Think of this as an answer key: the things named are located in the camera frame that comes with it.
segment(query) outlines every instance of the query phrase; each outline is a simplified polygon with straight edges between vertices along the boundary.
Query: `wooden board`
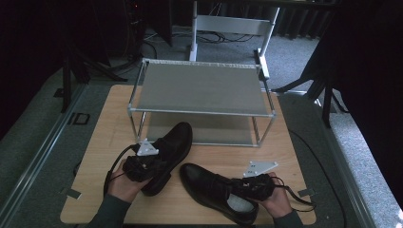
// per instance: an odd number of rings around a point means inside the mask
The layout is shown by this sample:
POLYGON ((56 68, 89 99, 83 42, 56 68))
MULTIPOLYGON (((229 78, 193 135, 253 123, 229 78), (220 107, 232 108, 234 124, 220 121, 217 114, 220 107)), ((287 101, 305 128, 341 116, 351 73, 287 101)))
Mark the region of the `wooden board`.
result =
MULTIPOLYGON (((61 214, 64 223, 81 224, 92 220, 103 199, 106 172, 118 155, 136 143, 127 115, 132 85, 115 85, 88 144, 72 189, 82 193, 79 199, 67 198, 61 214)), ((272 94, 277 118, 261 147, 193 145, 182 162, 193 162, 227 178, 241 178, 249 161, 278 162, 273 171, 295 192, 306 188, 296 153, 282 116, 278 99, 272 94)), ((127 212, 125 223, 138 224, 235 224, 220 212, 197 204, 182 187, 179 164, 163 191, 155 197, 139 194, 127 212)), ((291 199, 295 208, 307 209, 291 199)), ((315 212, 299 213, 304 224, 316 221, 315 212)), ((260 208, 255 224, 273 224, 260 208)))

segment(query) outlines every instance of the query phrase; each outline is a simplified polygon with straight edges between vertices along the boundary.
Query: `black cable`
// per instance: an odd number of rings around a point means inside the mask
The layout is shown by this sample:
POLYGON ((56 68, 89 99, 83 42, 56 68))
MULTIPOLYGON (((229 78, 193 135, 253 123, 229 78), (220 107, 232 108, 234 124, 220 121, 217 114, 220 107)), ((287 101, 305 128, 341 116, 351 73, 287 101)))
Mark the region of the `black cable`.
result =
POLYGON ((346 212, 345 212, 345 210, 344 210, 344 207, 343 207, 343 205, 342 205, 342 203, 341 203, 340 198, 339 198, 338 195, 337 195, 337 192, 336 192, 336 190, 335 190, 335 187, 334 187, 334 186, 332 185, 332 183, 330 182, 330 178, 329 178, 329 176, 327 175, 327 173, 326 173, 326 171, 325 171, 325 169, 324 169, 322 163, 320 162, 319 158, 318 158, 317 155, 315 154, 315 152, 314 152, 314 150, 312 149, 312 147, 311 147, 304 139, 302 139, 302 137, 300 137, 297 132, 295 132, 295 131, 293 131, 293 130, 290 130, 290 129, 288 129, 288 131, 289 131, 290 133, 294 134, 295 136, 297 136, 297 137, 308 147, 308 149, 311 151, 312 155, 314 156, 315 160, 317 161, 317 164, 320 166, 320 168, 321 168, 321 170, 322 170, 322 172, 323 172, 323 174, 324 174, 326 180, 329 182, 329 185, 330 185, 330 187, 332 188, 332 191, 333 191, 333 193, 334 193, 334 195, 335 195, 335 198, 336 198, 336 200, 337 200, 337 203, 338 203, 338 205, 339 205, 339 207, 340 207, 341 214, 342 214, 342 216, 343 216, 343 227, 347 227, 346 212))
POLYGON ((220 9, 221 9, 221 3, 217 3, 216 6, 214 6, 214 8, 212 8, 210 10, 210 12, 208 13, 209 16, 211 16, 211 14, 213 14, 213 12, 216 9, 216 7, 218 7, 217 12, 216 12, 216 16, 219 15, 220 9))
POLYGON ((126 37, 125 51, 122 54, 122 57, 127 54, 129 43, 130 43, 130 41, 129 41, 130 40, 130 20, 129 20, 128 15, 127 15, 128 11, 127 11, 126 1, 125 0, 123 1, 123 6, 124 6, 124 9, 125 9, 125 20, 126 20, 126 24, 127 24, 127 27, 126 27, 127 28, 127 37, 126 37))
POLYGON ((128 70, 124 71, 124 72, 116 73, 116 75, 118 75, 118 76, 124 75, 124 74, 126 74, 127 72, 133 70, 134 68, 139 68, 139 67, 138 67, 138 66, 133 66, 133 67, 129 68, 128 70))
MULTIPOLYGON (((128 67, 130 67, 131 65, 133 65, 134 63, 136 63, 136 61, 137 61, 137 59, 134 58, 134 59, 128 60, 126 63, 121 64, 121 65, 118 65, 118 66, 106 67, 106 70, 109 71, 109 72, 112 72, 112 73, 116 73, 116 71, 119 71, 119 70, 122 70, 122 69, 127 69, 128 67)), ((94 68, 93 66, 91 66, 91 65, 86 64, 86 67, 87 67, 88 69, 95 70, 95 68, 94 68)))
POLYGON ((152 47, 152 49, 154 50, 154 59, 158 59, 157 49, 153 45, 151 45, 149 42, 147 42, 146 40, 143 40, 143 42, 144 42, 144 44, 149 45, 150 47, 152 47))
POLYGON ((118 162, 121 160, 122 156, 129 150, 133 149, 134 145, 128 146, 124 151, 121 152, 121 154, 118 156, 118 158, 115 160, 115 162, 112 164, 112 167, 110 168, 109 171, 107 171, 105 182, 104 182, 104 195, 107 193, 107 189, 109 187, 109 183, 111 181, 110 177, 112 176, 113 170, 115 169, 116 165, 118 162))
POLYGON ((251 40, 254 37, 253 35, 242 35, 240 38, 237 38, 237 39, 228 39, 228 38, 225 37, 224 34, 219 33, 219 32, 215 32, 215 31, 199 31, 199 33, 201 35, 203 35, 203 34, 215 35, 215 36, 218 37, 217 40, 212 40, 212 39, 202 37, 200 35, 197 36, 200 41, 205 42, 205 43, 210 43, 210 44, 237 43, 237 42, 242 43, 242 42, 247 42, 247 41, 251 40))
POLYGON ((119 178, 120 176, 123 176, 124 174, 125 174, 125 173, 119 174, 118 176, 116 176, 116 177, 110 179, 108 183, 110 183, 110 182, 112 182, 113 180, 119 178))
POLYGON ((287 192, 291 195, 292 198, 294 198, 294 200, 296 200, 302 204, 312 206, 312 208, 309 210, 298 210, 296 208, 293 208, 294 210, 299 211, 299 212, 310 212, 310 211, 315 210, 315 208, 317 207, 317 204, 314 201, 307 201, 307 200, 299 198, 294 193, 294 191, 291 189, 290 186, 284 184, 284 180, 282 180, 281 178, 279 178, 279 177, 271 177, 271 178, 275 178, 275 179, 279 180, 281 182, 281 185, 276 184, 276 187, 284 188, 285 190, 287 190, 287 192))

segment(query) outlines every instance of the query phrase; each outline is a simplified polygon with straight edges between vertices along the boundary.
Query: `person's hand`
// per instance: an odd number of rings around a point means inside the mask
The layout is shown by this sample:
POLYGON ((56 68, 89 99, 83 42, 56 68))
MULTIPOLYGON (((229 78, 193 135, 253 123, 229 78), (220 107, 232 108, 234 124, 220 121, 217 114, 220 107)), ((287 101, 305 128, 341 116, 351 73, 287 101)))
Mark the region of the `person's hand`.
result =
POLYGON ((107 193, 119 198, 120 200, 131 203, 142 188, 151 181, 151 179, 142 182, 130 180, 123 170, 124 163, 125 160, 122 160, 119 168, 112 173, 107 193))
MULTIPOLYGON (((276 177, 276 173, 269 173, 270 177, 276 177)), ((280 185, 277 178, 273 178, 275 185, 280 185)), ((267 212, 274 218, 284 217, 293 211, 290 201, 288 200, 285 189, 276 187, 272 196, 264 201, 256 200, 257 203, 262 205, 267 212)))

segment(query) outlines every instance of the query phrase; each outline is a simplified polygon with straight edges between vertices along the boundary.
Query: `shoe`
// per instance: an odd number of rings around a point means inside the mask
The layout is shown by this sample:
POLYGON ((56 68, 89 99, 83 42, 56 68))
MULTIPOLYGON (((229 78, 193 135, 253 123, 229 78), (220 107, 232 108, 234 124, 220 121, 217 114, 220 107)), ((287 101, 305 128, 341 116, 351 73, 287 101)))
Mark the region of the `shoe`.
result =
POLYGON ((164 163, 154 178, 143 187, 142 192, 149 197, 159 194, 171 178, 171 171, 189 154, 193 141, 192 126, 181 122, 176 124, 164 137, 152 145, 159 150, 159 160, 164 163))
POLYGON ((259 205, 237 196, 233 182, 196 164, 185 163, 180 169, 181 181, 189 195, 199 204, 222 212, 240 226, 255 222, 259 205))

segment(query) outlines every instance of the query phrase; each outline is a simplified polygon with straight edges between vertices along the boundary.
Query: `gray sleeve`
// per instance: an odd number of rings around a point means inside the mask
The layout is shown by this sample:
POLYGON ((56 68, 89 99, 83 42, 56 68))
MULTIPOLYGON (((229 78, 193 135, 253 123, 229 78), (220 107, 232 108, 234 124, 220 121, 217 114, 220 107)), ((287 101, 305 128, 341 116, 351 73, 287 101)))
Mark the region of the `gray sleeve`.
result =
POLYGON ((125 215, 131 203, 106 194, 98 209, 98 213, 86 228, 107 227, 121 228, 125 221, 125 215))
POLYGON ((285 215, 281 218, 275 218, 275 227, 276 228, 300 228, 303 227, 302 221, 297 214, 297 211, 293 210, 288 215, 285 215))

